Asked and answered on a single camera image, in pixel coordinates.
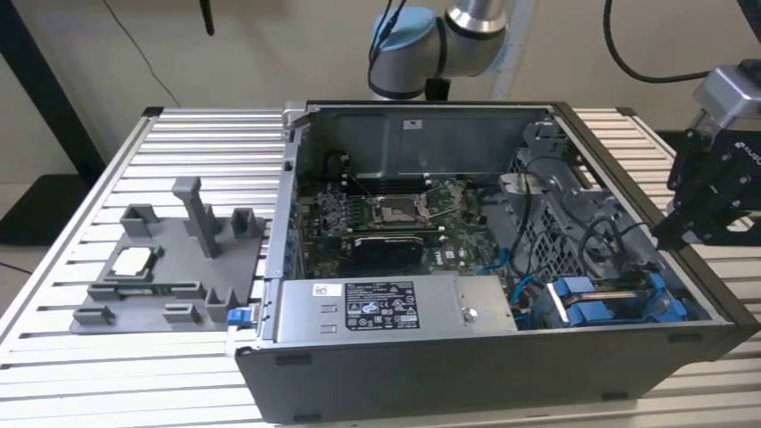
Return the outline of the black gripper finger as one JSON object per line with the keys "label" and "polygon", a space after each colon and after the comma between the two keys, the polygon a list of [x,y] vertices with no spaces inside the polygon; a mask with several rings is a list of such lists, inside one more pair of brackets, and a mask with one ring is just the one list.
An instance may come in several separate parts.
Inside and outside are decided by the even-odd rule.
{"label": "black gripper finger", "polygon": [[702,224],[707,218],[707,181],[693,178],[677,182],[667,181],[673,198],[667,205],[667,215],[653,227],[659,250],[679,250],[687,244],[703,241]]}
{"label": "black gripper finger", "polygon": [[729,225],[739,218],[759,213],[759,193],[743,191],[737,194],[718,193],[706,204],[694,234],[705,245],[758,245],[759,224],[745,231],[731,231]]}

